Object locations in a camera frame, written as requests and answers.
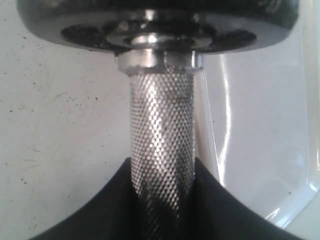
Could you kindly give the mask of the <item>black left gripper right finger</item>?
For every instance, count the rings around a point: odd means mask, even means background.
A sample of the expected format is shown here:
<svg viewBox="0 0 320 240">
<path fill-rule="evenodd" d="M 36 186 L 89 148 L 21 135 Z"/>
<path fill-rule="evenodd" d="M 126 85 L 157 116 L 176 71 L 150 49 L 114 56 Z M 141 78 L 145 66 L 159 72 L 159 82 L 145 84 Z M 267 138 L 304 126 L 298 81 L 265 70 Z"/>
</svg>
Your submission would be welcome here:
<svg viewBox="0 0 320 240">
<path fill-rule="evenodd" d="M 237 200 L 198 158 L 187 230 L 191 240 L 294 239 Z"/>
</svg>

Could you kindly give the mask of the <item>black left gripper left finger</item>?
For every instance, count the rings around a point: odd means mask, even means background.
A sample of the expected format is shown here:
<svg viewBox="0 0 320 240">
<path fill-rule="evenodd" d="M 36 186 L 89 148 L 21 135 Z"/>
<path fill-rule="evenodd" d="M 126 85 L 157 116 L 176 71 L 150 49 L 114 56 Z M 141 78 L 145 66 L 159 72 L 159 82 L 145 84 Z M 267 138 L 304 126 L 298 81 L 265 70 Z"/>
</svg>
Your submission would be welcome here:
<svg viewBox="0 0 320 240">
<path fill-rule="evenodd" d="M 140 240 L 139 203 L 128 157 L 111 180 L 84 206 L 35 240 Z"/>
</svg>

